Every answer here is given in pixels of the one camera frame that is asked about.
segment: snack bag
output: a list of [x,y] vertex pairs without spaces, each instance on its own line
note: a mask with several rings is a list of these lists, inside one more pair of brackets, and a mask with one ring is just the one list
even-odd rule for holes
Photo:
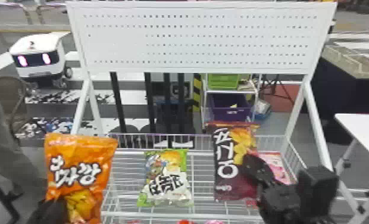
[[147,151],[145,156],[146,185],[140,192],[137,206],[191,206],[193,200],[186,175],[187,150]]
[[101,223],[102,191],[107,185],[117,146],[118,141],[112,138],[46,135],[46,201],[63,197],[67,203],[68,223]]
[[254,132],[258,125],[245,122],[211,122],[215,160],[214,197],[216,200],[239,200],[255,197],[257,186],[242,174],[243,157],[257,155]]

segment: white delivery robot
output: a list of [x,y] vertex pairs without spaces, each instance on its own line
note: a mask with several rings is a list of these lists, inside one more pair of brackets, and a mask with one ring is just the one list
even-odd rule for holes
[[38,34],[19,39],[9,50],[19,76],[37,88],[51,80],[56,88],[66,88],[63,76],[70,79],[72,69],[65,64],[65,52],[57,35]]

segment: chair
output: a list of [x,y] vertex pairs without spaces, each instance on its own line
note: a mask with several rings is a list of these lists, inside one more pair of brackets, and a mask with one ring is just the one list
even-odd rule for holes
[[29,117],[25,96],[26,82],[18,77],[0,76],[0,104],[4,110],[5,119],[12,136],[26,123],[33,123],[44,133],[45,129],[32,117]]

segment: purple snack bag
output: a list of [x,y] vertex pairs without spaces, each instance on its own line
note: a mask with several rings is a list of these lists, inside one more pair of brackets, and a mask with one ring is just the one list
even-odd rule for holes
[[257,186],[241,172],[243,156],[256,154],[252,125],[213,125],[212,133],[215,161],[215,200],[239,200],[256,197]]

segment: green bin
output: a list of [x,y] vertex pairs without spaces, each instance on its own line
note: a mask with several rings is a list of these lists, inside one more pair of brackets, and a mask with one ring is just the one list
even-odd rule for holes
[[239,74],[208,74],[209,89],[237,89]]

